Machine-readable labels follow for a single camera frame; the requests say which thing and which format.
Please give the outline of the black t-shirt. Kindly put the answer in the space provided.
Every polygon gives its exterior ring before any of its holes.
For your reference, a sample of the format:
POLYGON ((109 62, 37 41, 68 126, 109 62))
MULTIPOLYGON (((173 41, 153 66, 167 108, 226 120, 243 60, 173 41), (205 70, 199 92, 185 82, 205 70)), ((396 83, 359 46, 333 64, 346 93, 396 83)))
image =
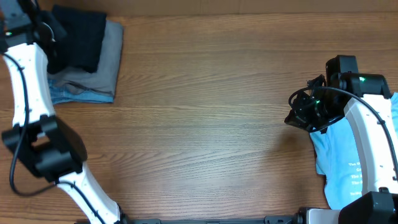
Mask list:
POLYGON ((97 71, 106 13, 55 5, 52 14, 65 29, 66 36, 55 40, 55 56, 49 58, 47 71, 56 74, 67 67, 80 68, 88 73, 97 71))

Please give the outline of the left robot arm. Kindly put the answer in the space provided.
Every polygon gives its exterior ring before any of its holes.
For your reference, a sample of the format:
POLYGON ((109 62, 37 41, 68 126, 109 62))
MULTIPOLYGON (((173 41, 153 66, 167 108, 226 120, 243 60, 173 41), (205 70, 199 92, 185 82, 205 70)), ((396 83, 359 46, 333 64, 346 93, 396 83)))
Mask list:
POLYGON ((1 1, 1 55, 8 67, 14 96, 12 129, 2 132, 13 158, 9 173, 12 191, 33 197, 54 187, 66 192, 89 223, 128 223, 127 215, 101 188, 87 164, 81 137, 57 117, 47 82, 54 43, 65 30, 37 1, 1 1), (21 192, 14 183, 17 161, 49 186, 21 192))

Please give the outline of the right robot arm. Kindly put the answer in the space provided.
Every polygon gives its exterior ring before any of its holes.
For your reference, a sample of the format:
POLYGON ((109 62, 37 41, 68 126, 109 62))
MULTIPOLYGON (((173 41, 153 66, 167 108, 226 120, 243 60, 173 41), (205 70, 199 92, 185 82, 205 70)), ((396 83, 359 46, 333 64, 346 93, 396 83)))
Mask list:
POLYGON ((360 73, 356 57, 337 55, 326 74, 289 97, 285 124, 327 133, 347 119, 359 157, 360 198, 341 209, 301 208, 289 223, 397 223, 397 135, 383 75, 360 73))

